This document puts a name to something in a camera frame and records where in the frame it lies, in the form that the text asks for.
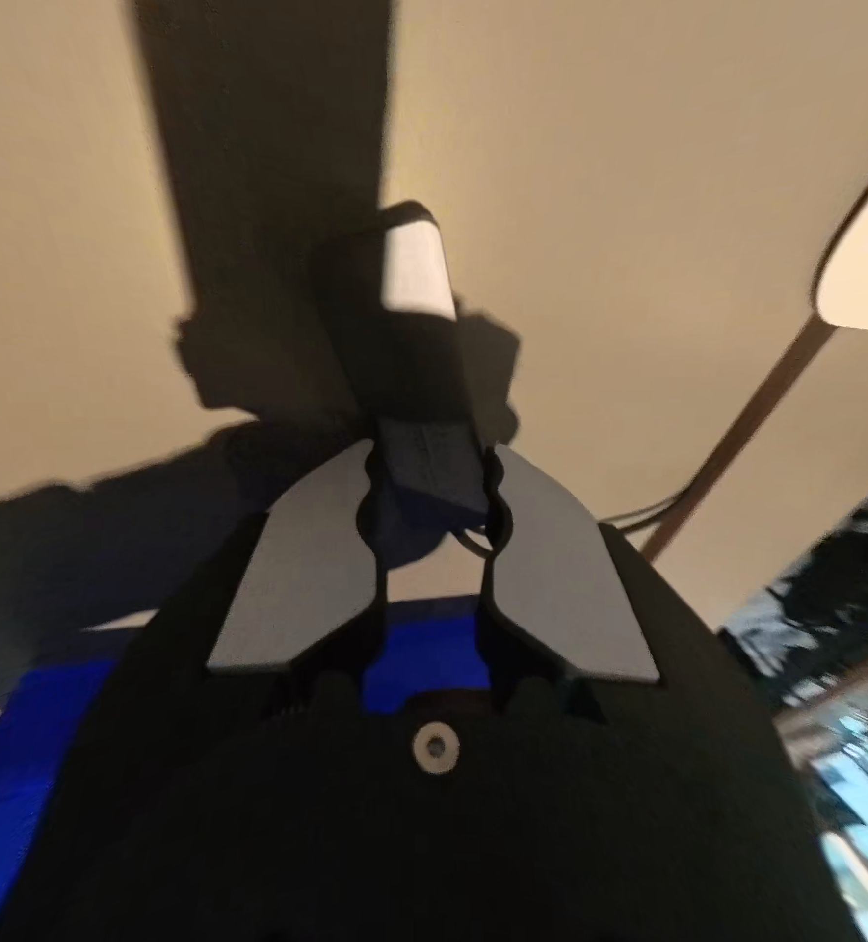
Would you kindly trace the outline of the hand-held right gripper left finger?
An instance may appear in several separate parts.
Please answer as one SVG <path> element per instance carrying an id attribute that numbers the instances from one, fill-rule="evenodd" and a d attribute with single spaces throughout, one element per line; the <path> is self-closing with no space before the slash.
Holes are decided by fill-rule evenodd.
<path id="1" fill-rule="evenodd" d="M 357 441 L 275 501 L 206 662 L 210 672 L 298 665 L 380 601 L 378 561 L 358 529 L 373 448 Z"/>

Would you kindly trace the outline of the blue plastic bin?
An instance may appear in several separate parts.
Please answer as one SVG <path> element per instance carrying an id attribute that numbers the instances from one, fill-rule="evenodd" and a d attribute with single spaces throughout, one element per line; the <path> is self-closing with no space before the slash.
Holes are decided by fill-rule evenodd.
<path id="1" fill-rule="evenodd" d="M 363 682 L 365 709 L 391 714 L 423 693 L 487 689 L 474 644 L 476 606 L 473 595 L 388 606 L 386 640 Z M 82 715 L 154 614 L 139 612 L 49 647 L 1 710 L 0 904 Z"/>

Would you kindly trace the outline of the grey usb hub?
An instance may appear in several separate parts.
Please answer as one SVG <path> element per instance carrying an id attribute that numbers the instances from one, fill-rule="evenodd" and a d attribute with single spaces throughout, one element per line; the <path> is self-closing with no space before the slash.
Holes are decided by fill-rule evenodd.
<path id="1" fill-rule="evenodd" d="M 467 424 L 471 395 L 440 225 L 415 200 L 388 206 L 379 221 L 386 409 L 406 421 Z"/>

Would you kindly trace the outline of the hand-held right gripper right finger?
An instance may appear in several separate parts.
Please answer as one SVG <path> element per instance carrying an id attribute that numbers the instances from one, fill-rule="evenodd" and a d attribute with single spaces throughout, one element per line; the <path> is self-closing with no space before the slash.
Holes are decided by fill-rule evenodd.
<path id="1" fill-rule="evenodd" d="M 595 516 L 502 444 L 489 455 L 487 497 L 492 552 L 480 602 L 499 638 L 518 642 L 565 677 L 658 683 Z"/>

